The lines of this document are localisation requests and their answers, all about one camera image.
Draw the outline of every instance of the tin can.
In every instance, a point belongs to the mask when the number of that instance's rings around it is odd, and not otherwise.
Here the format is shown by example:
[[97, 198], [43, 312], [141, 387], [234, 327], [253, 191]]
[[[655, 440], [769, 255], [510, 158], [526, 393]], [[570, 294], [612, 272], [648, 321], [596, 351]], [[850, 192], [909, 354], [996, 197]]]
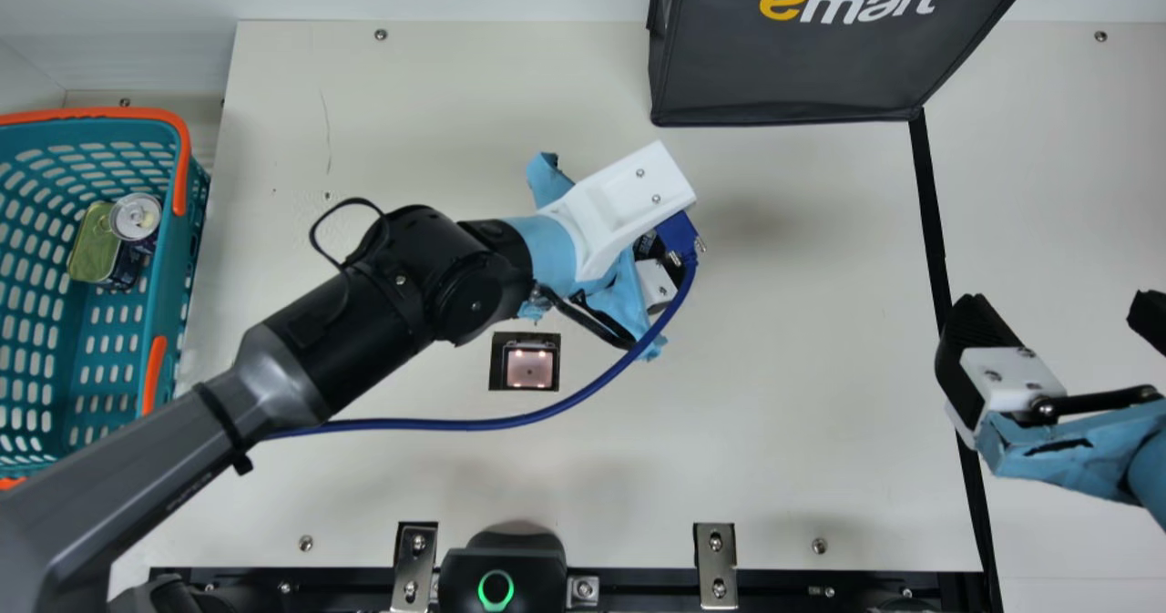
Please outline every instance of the tin can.
[[154, 255], [157, 232], [162, 226], [162, 203], [149, 193], [129, 193], [118, 198], [110, 211], [113, 234], [134, 252]]
[[113, 203], [92, 203], [80, 219], [80, 230], [69, 254], [69, 277], [113, 290], [129, 290], [141, 273], [143, 255], [113, 234]]

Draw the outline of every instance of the emart logo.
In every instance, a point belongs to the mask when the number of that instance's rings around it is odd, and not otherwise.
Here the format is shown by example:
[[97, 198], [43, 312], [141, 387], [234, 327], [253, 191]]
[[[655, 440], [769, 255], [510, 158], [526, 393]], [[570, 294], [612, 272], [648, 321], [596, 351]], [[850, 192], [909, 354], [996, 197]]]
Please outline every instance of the emart logo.
[[935, 0], [761, 0], [761, 14], [775, 21], [789, 21], [801, 15], [801, 23], [830, 24], [845, 8], [842, 23], [870, 23], [886, 16], [901, 16], [915, 6], [916, 15], [935, 10]]

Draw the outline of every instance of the orange basket handle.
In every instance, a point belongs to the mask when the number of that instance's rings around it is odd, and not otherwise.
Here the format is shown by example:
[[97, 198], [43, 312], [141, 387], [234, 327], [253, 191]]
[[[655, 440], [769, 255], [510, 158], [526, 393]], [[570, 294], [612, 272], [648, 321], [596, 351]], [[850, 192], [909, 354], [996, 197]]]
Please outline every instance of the orange basket handle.
[[146, 381], [142, 383], [142, 417], [154, 413], [154, 400], [157, 396], [157, 382], [162, 376], [162, 364], [166, 361], [166, 336], [157, 336], [150, 343], [149, 359], [146, 360]]
[[178, 133], [178, 157], [174, 162], [174, 182], [170, 186], [174, 193], [171, 207], [175, 216], [187, 214], [187, 168], [190, 165], [190, 131], [187, 122], [170, 111], [157, 107], [73, 107], [66, 111], [33, 111], [16, 114], [0, 114], [0, 125], [36, 124], [58, 119], [146, 119], [169, 124]]

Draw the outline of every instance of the blue glove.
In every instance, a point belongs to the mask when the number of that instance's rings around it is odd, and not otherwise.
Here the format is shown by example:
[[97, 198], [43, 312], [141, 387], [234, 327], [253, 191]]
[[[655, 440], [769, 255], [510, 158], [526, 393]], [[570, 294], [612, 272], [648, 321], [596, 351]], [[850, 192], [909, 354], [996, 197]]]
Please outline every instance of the blue glove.
[[[550, 205], [575, 186], [571, 178], [559, 170], [559, 156], [555, 153], [541, 153], [534, 157], [526, 168], [526, 182], [531, 186], [534, 205], [538, 207]], [[531, 252], [534, 280], [562, 298], [570, 298], [573, 294], [583, 290], [586, 294], [588, 306], [607, 313], [635, 339], [642, 338], [652, 323], [640, 290], [631, 247], [619, 253], [619, 259], [599, 280], [576, 282], [575, 244], [561, 224], [541, 214], [503, 221], [510, 224], [525, 240]], [[550, 306], [549, 302], [525, 302], [518, 315], [538, 322]], [[660, 348], [667, 343], [667, 339], [659, 336], [652, 346], [640, 354], [641, 359], [652, 360], [660, 355]]]

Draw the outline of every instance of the green ring light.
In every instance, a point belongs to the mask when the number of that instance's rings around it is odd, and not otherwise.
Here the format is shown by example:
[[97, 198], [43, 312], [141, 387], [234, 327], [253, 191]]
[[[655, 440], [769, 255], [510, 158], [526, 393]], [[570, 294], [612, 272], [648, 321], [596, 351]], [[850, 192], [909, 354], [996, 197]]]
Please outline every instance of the green ring light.
[[[498, 575], [506, 579], [506, 597], [501, 601], [490, 601], [486, 597], [486, 579]], [[506, 610], [506, 605], [510, 600], [514, 599], [514, 579], [510, 578], [510, 575], [505, 570], [491, 570], [482, 576], [478, 582], [478, 601], [482, 603], [482, 607], [486, 610], [486, 613], [501, 613]]]

